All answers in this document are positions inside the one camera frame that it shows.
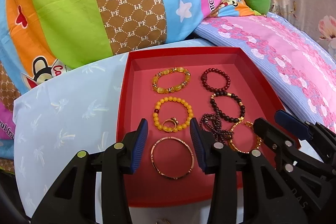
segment screw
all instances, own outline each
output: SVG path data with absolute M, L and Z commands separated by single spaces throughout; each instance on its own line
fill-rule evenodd
M 261 155 L 260 151 L 257 149 L 252 150 L 251 152 L 252 156 L 259 157 Z
M 288 147 L 291 147 L 292 143 L 290 141 L 285 141 L 285 145 L 287 145 Z
M 224 144 L 216 142 L 213 144 L 213 147 L 217 149 L 222 149 L 224 147 Z
M 285 165 L 285 170 L 290 173 L 290 172 L 293 172 L 294 167 L 291 164 L 286 164 Z
M 115 143 L 113 146 L 115 149 L 122 149 L 124 147 L 123 143 Z
M 79 151 L 78 153 L 77 153 L 77 157 L 78 158 L 84 158 L 86 156 L 86 152 L 85 151 Z

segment orange stripe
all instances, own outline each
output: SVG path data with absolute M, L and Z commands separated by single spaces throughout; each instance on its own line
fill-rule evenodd
M 27 25 L 24 18 L 18 18 L 19 6 L 28 23 Z M 26 72 L 33 77 L 32 64 L 37 56 L 44 56 L 49 66 L 56 59 L 47 44 L 33 2 L 32 0 L 6 0 L 6 12 L 9 33 L 17 54 Z

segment copper bangle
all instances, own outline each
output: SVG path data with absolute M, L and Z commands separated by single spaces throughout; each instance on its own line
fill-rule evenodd
M 185 173 L 184 175 L 182 175 L 182 176 L 180 176 L 180 177 L 170 177 L 170 176 L 165 175 L 164 173 L 162 173 L 162 172 L 156 167 L 156 165 L 155 165 L 155 163 L 154 163 L 153 152 L 154 152 L 155 147 L 157 146 L 157 144 L 158 144 L 159 142 L 162 142 L 162 141 L 164 141 L 164 140 L 168 140 L 168 139 L 176 140 L 176 141 L 178 141 L 178 142 L 183 143 L 183 144 L 188 148 L 188 150 L 189 150 L 189 152 L 190 152 L 190 155 L 191 155 L 191 160 L 192 160 L 192 162 L 191 162 L 191 167 L 189 168 L 189 170 L 188 170 L 187 173 Z M 183 140 L 181 140 L 181 139 L 179 139 L 179 138 L 175 138 L 175 137 L 164 137 L 164 138 L 161 138 L 160 140 L 157 140 L 156 143 L 153 145 L 152 150 L 151 150 L 151 161 L 152 161 L 153 167 L 155 168 L 155 170 L 156 170 L 160 175 L 162 175 L 162 176 L 164 176 L 165 178 L 168 178 L 168 179 L 178 180 L 178 179 L 181 179 L 181 178 L 185 177 L 186 175 L 188 175 L 188 174 L 192 171 L 192 169 L 194 168 L 194 162 L 195 162 L 195 159 L 194 159 L 193 151 L 191 150 L 191 148 L 189 147 L 189 145 L 187 145 Z
M 240 123 L 242 123 L 242 122 L 243 122 L 242 120 L 239 121 L 239 122 L 236 122 L 236 123 L 231 127 L 231 129 L 229 130 L 229 132 L 232 132 L 232 133 L 233 133 L 233 130 L 235 129 L 235 127 L 236 127 L 237 125 L 239 125 Z M 251 123 L 251 122 L 244 122 L 244 125 L 248 126 L 249 128 L 251 128 L 251 129 L 253 130 L 253 123 Z M 262 142 L 263 142 L 263 139 L 260 138 L 260 137 L 257 135 L 257 145 L 256 145 L 256 147 L 255 147 L 254 149 L 259 149 L 260 146 L 261 146 L 261 144 L 262 144 Z M 227 141 L 227 144 L 228 144 L 229 147 L 230 147 L 232 150 L 234 150 L 234 151 L 238 151 L 238 152 L 245 153 L 245 154 L 250 153 L 250 152 L 244 152 L 244 151 L 242 151 L 242 150 L 239 150 L 239 149 L 234 145 L 232 139 L 231 139 L 231 140 L 228 140 L 228 141 Z

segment bangle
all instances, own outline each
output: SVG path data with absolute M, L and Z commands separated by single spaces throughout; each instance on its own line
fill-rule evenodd
M 163 75 L 167 75 L 167 74 L 173 73 L 173 72 L 184 72 L 185 73 L 185 79 L 184 79 L 184 81 L 181 84 L 179 84 L 179 85 L 172 86 L 171 88 L 167 88 L 167 89 L 159 88 L 158 85 L 157 85 L 159 78 L 161 76 L 163 76 Z M 173 93 L 175 91 L 179 91 L 182 88 L 185 88 L 185 86 L 189 83 L 189 81 L 190 81 L 190 72 L 189 72 L 189 70 L 185 69 L 185 68 L 182 68 L 182 67 L 175 67 L 175 68 L 171 68 L 171 69 L 165 69 L 165 70 L 160 71 L 159 73 L 157 73 L 153 77 L 152 87 L 153 87 L 153 90 L 156 91 L 157 93 L 168 94 L 168 93 Z
M 239 121 L 239 122 L 236 122 L 230 129 L 230 132 L 233 133 L 233 130 L 235 129 L 235 127 L 237 125 L 239 125 L 240 123 L 242 123 L 243 121 Z M 253 123 L 251 122 L 245 122 L 244 125 L 248 126 L 249 128 L 251 128 L 253 130 Z M 257 145 L 255 146 L 254 149 L 259 149 L 260 146 L 261 146 L 261 143 L 263 142 L 263 139 L 260 138 L 258 135 L 257 135 Z M 242 150 L 239 150 L 233 143 L 232 139 L 228 141 L 228 145 L 229 147 L 234 150 L 234 151 L 238 151 L 238 152 L 241 152 L 241 153 L 245 153 L 245 154 L 248 154 L 249 152 L 244 152 Z
M 199 122 L 199 127 L 202 130 L 204 130 L 203 124 L 208 130 L 210 130 L 216 142 L 225 144 L 225 140 L 230 140 L 233 138 L 233 131 L 221 129 L 222 121 L 218 114 L 204 114 L 201 121 Z
M 168 139 L 176 140 L 176 141 L 178 141 L 178 142 L 183 143 L 183 144 L 188 148 L 188 150 L 189 150 L 189 152 L 190 152 L 190 155 L 191 155 L 191 160 L 192 160 L 192 162 L 191 162 L 191 167 L 189 168 L 189 170 L 188 170 L 187 173 L 185 173 L 184 175 L 182 175 L 182 176 L 180 176 L 180 177 L 170 177 L 170 176 L 165 175 L 164 173 L 162 173 L 162 172 L 156 167 L 156 165 L 155 165 L 155 163 L 154 163 L 153 152 L 154 152 L 154 149 L 155 149 L 156 145 L 157 145 L 159 142 L 162 142 L 162 141 L 164 141 L 164 140 L 168 140 Z M 178 180 L 178 179 L 181 179 L 181 178 L 185 177 L 185 176 L 188 175 L 188 174 L 192 171 L 192 169 L 194 168 L 194 154 L 193 154 L 193 151 L 191 150 L 191 148 L 189 147 L 189 145 L 187 145 L 183 140 L 181 140 L 181 139 L 179 139 L 179 138 L 175 138 L 175 137 L 164 137 L 164 138 L 161 138 L 160 140 L 157 140 L 157 142 L 153 145 L 152 150 L 151 150 L 151 161 L 152 161 L 153 167 L 155 168 L 155 170 L 157 170 L 157 172 L 158 172 L 160 175 L 164 176 L 165 178 L 168 178 L 168 179 L 174 179 L 174 180 Z
M 183 124 L 179 124 L 177 119 L 174 118 L 174 117 L 172 117 L 168 120 L 165 120 L 163 122 L 163 124 L 160 124 L 159 111 L 160 111 L 161 105 L 164 104 L 165 102 L 168 102 L 168 101 L 181 103 L 187 109 L 188 118 Z M 154 125 L 158 128 L 158 130 L 163 130 L 163 131 L 168 132 L 168 133 L 170 133 L 170 132 L 175 132 L 176 133 L 177 131 L 180 131 L 182 129 L 186 129 L 187 126 L 190 125 L 190 120 L 192 119 L 193 116 L 194 116 L 194 113 L 193 113 L 193 110 L 191 109 L 191 105 L 189 105 L 184 99 L 171 97 L 171 96 L 160 99 L 160 101 L 158 101 L 156 103 L 155 110 L 154 110 L 154 113 L 153 113 Z M 165 126 L 164 124 L 167 123 L 167 122 L 172 122 L 175 125 L 175 127 L 171 128 L 171 127 Z
M 214 97 L 218 97 L 218 96 L 227 96 L 227 97 L 233 98 L 239 105 L 240 117 L 239 118 L 233 118 L 233 117 L 230 117 L 230 116 L 226 116 L 225 113 L 222 112 L 219 109 L 219 107 L 217 106 L 217 104 L 215 102 Z M 223 118 L 225 121 L 236 123 L 236 122 L 244 120 L 245 106 L 243 105 L 241 99 L 239 99 L 239 97 L 237 95 L 235 95 L 234 93 L 228 93 L 226 91 L 217 91 L 216 93 L 211 95 L 210 104 L 211 104 L 212 108 L 214 109 L 214 111 L 216 112 L 216 114 L 219 115 L 221 118 Z
M 223 75 L 224 76 L 224 78 L 226 79 L 226 85 L 224 86 L 224 87 L 222 87 L 222 88 L 219 88 L 219 89 L 215 89 L 215 88 L 212 88 L 211 86 L 209 86 L 208 85 L 208 83 L 207 83 L 207 80 L 208 80 L 208 73 L 209 72 L 215 72 L 215 73 L 218 73 L 218 74 L 220 74 L 220 75 Z M 224 72 L 224 71 L 221 71 L 220 69 L 215 69 L 215 68 L 212 68 L 212 69 L 207 69 L 203 74 L 202 74 L 202 76 L 201 76 L 201 81 L 202 81 L 202 83 L 203 83 L 203 86 L 207 89 L 207 90 L 209 90 L 209 91 L 211 91 L 211 92 L 218 92 L 218 91 L 225 91 L 225 90 L 227 90 L 228 88 L 229 88 L 229 86 L 230 86 L 230 83 L 231 83 L 231 80 L 230 80 L 230 77 Z

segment white star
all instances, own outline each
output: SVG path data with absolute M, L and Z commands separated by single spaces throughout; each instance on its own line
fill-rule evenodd
M 180 0 L 180 8 L 176 10 L 176 15 L 180 16 L 180 22 L 184 20 L 184 18 L 191 17 L 191 12 L 189 9 L 191 8 L 191 2 L 183 3 L 182 0 Z

